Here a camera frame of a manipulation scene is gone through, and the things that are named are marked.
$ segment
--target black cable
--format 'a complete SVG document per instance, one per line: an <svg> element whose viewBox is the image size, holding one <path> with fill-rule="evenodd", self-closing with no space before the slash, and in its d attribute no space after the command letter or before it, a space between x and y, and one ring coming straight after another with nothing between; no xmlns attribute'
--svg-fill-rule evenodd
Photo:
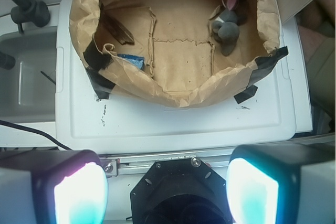
<svg viewBox="0 0 336 224"><path fill-rule="evenodd" d="M65 150L68 150L68 151L71 150L69 147L67 147L66 145L63 145L62 143L60 143L59 141L54 139L52 136L50 136L49 134L47 134L43 131L33 129L33 128L30 128L30 127L26 127L26 126L22 126L22 125L18 125L18 124L15 124L15 123L2 121L2 120L0 120L0 125L10 127L10 128L14 128L14 129L21 130L21 131L32 132L32 133L44 136L45 138L49 139L50 141L52 141L54 144L58 145L59 147L65 149Z"/></svg>

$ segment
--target bright light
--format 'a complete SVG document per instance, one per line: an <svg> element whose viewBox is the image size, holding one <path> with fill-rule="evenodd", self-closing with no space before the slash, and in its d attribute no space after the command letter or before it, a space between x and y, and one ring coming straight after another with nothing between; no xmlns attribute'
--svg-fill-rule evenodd
<svg viewBox="0 0 336 224"><path fill-rule="evenodd" d="M273 224L278 205L277 181L243 158L227 169L226 194L236 223Z"/></svg>
<svg viewBox="0 0 336 224"><path fill-rule="evenodd" d="M57 224L102 223L108 185L105 172L96 163L88 163L55 186Z"/></svg>

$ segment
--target blue sponge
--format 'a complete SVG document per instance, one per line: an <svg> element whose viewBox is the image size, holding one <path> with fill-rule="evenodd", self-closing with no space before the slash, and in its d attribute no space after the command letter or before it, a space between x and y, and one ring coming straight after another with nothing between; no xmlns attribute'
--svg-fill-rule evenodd
<svg viewBox="0 0 336 224"><path fill-rule="evenodd" d="M125 60L127 60L130 63L132 63L133 65L135 65L137 68L139 68L141 70L144 67L144 62L145 62L145 58L144 57L135 56L135 55L124 55L124 54L117 54L117 55L120 58L124 58Z"/></svg>

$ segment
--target paper bag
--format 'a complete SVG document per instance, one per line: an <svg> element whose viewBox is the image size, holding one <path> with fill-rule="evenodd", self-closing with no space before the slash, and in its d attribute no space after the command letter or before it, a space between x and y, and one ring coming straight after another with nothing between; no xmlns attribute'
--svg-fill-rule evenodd
<svg viewBox="0 0 336 224"><path fill-rule="evenodd" d="M107 92L132 95L172 107L208 106L256 92L288 52L279 49L276 0L247 0L247 20L227 57L214 40L211 23L221 0L73 0L70 34L100 98ZM121 45L100 22L102 10L133 35ZM140 70L118 54L144 58Z"/></svg>

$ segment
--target plush toy ear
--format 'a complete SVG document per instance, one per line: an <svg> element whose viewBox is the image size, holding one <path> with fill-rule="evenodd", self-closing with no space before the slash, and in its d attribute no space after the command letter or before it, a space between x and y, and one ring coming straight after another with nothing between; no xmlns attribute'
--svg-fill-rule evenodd
<svg viewBox="0 0 336 224"><path fill-rule="evenodd" d="M228 10L234 10L234 9L237 8L238 3L239 3L239 0L227 0L226 1L226 8Z"/></svg>

